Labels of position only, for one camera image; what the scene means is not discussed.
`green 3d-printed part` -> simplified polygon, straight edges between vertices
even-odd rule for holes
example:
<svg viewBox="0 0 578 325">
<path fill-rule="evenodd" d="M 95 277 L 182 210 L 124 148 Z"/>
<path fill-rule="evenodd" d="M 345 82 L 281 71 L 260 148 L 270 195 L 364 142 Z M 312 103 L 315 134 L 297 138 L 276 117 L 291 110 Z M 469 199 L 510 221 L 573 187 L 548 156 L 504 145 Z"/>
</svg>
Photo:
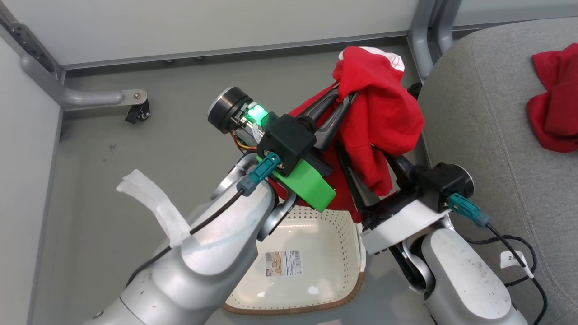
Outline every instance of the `green 3d-printed part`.
<svg viewBox="0 0 578 325">
<path fill-rule="evenodd" d="M 267 116 L 267 114 L 269 113 L 267 113 L 267 111 L 263 108 L 263 106 L 256 104 L 255 106 L 247 110 L 247 113 L 245 113 L 245 118 L 252 119 L 255 122 L 257 122 L 259 126 L 261 126 L 261 120 L 263 119 L 263 117 Z"/>
<path fill-rule="evenodd" d="M 319 212 L 323 212 L 335 197 L 331 186 L 305 160 L 301 160 L 289 176 L 277 171 L 273 171 L 273 175 Z"/>
</svg>

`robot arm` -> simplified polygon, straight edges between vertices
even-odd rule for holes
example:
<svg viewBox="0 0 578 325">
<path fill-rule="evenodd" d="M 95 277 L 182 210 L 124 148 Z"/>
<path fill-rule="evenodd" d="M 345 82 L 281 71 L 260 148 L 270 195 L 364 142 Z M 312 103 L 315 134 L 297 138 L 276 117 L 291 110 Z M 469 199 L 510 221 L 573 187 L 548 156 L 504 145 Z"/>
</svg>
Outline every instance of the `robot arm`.
<svg viewBox="0 0 578 325">
<path fill-rule="evenodd" d="M 257 154 L 243 156 L 219 185 L 203 222 L 236 193 L 237 183 L 257 164 Z M 109 307 L 86 325 L 204 324 L 225 303 L 257 258 L 263 240 L 294 206 L 291 193 L 282 204 L 267 182 L 241 196 L 217 219 L 140 272 Z"/>
<path fill-rule="evenodd" d="M 268 138 L 264 149 L 262 142 L 256 140 L 264 134 L 255 126 L 262 123 L 263 116 L 251 112 L 256 104 L 236 87 L 225 90 L 209 110 L 209 121 L 223 134 L 231 132 L 236 140 L 256 152 L 244 155 L 235 164 L 192 226 L 224 206 L 238 192 L 237 185 L 250 168 L 258 164 L 258 155 L 263 158 L 269 149 L 281 156 L 280 175 L 290 175 L 301 160 L 321 176 L 328 175 L 331 167 L 315 152 L 327 148 L 355 99 L 354 94 L 350 96 L 329 122 L 316 130 L 316 118 L 335 99 L 334 92 L 330 90 L 296 119 L 309 133 L 297 138 L 310 145 L 285 138 L 271 142 Z M 338 153 L 353 201 L 362 213 L 364 246 L 370 254 L 385 250 L 392 253 L 411 287 L 424 295 L 438 324 L 527 324 L 512 305 L 503 283 L 453 231 L 447 216 L 449 196 L 473 194 L 472 179 L 464 169 L 443 163 L 428 169 L 413 166 L 403 157 L 386 155 L 401 189 L 379 200 L 364 188 L 344 150 L 338 147 Z M 272 233 L 295 205 L 298 195 L 290 187 L 286 189 L 287 200 L 278 204 L 269 183 L 257 184 L 250 195 L 240 196 L 181 246 L 138 273 L 118 299 L 85 325 L 204 324 L 225 303 L 257 258 L 256 240 L 262 241 Z M 428 228 L 433 231 L 409 245 L 410 237 Z"/>
</svg>

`green led light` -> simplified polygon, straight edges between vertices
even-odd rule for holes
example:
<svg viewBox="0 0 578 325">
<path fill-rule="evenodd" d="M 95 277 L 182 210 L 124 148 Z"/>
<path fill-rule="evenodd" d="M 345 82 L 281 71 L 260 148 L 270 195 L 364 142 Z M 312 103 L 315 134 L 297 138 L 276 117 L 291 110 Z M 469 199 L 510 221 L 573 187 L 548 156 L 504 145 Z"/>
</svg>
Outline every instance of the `green led light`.
<svg viewBox="0 0 578 325">
<path fill-rule="evenodd" d="M 267 114 L 269 113 L 267 113 L 263 106 L 257 104 L 245 113 L 245 117 L 254 120 L 259 126 L 261 126 L 261 120 L 263 117 L 267 116 Z"/>
</svg>

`white wall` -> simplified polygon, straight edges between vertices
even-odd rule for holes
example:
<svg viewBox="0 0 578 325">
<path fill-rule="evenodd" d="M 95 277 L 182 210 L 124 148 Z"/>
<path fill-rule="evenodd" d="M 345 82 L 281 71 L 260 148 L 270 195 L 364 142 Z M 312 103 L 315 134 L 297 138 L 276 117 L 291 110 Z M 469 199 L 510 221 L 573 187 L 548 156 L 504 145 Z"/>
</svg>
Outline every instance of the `white wall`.
<svg viewBox="0 0 578 325">
<path fill-rule="evenodd" d="M 578 16 L 578 0 L 463 0 L 456 26 Z"/>
<path fill-rule="evenodd" d="M 25 325 L 60 107 L 21 70 L 0 29 L 0 324 Z"/>
<path fill-rule="evenodd" d="M 61 65 L 409 28 L 417 0 L 3 0 Z"/>
</svg>

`teal connector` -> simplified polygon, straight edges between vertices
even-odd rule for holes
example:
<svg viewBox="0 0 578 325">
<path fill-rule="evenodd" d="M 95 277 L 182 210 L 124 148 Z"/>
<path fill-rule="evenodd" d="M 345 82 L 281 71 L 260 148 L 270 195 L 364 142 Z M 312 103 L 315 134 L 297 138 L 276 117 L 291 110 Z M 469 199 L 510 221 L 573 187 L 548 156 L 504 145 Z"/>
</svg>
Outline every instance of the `teal connector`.
<svg viewBox="0 0 578 325">
<path fill-rule="evenodd" d="M 253 170 L 237 183 L 237 189 L 243 190 L 243 195 L 248 197 L 257 188 L 257 185 L 265 180 L 281 164 L 281 158 L 271 152 Z"/>
<path fill-rule="evenodd" d="M 457 193 L 450 196 L 448 204 L 453 212 L 465 216 L 480 228 L 485 228 L 486 224 L 490 222 L 489 215 L 483 213 L 477 205 Z"/>
</svg>

